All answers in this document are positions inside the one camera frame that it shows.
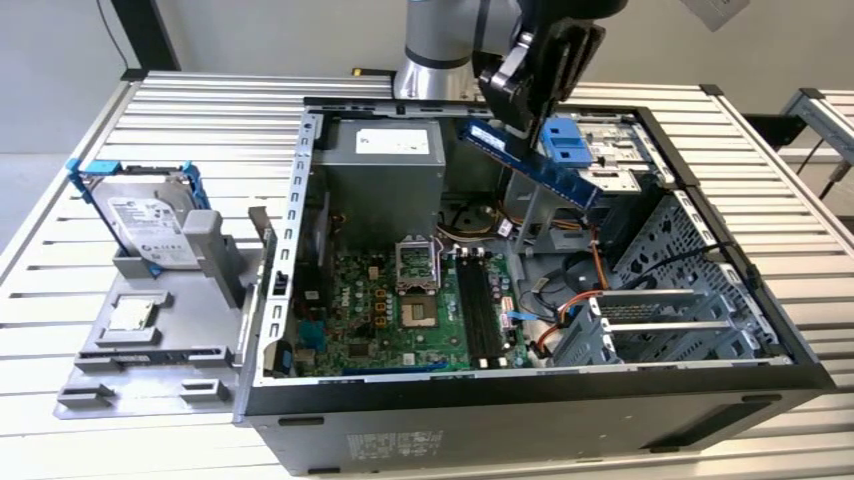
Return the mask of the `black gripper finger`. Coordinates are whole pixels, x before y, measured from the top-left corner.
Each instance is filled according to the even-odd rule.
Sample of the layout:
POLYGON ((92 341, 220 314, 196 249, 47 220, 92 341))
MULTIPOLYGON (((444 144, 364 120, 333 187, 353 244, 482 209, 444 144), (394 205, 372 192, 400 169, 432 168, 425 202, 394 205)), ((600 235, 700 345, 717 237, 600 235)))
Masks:
POLYGON ((541 123, 544 40, 533 28, 520 28, 504 54, 485 54, 477 74, 480 93, 493 117, 519 139, 532 139, 541 123))
POLYGON ((533 119, 528 148, 535 149, 545 119, 579 82, 603 42, 605 30, 592 20, 561 19, 541 26, 532 44, 532 90, 528 108, 533 119))

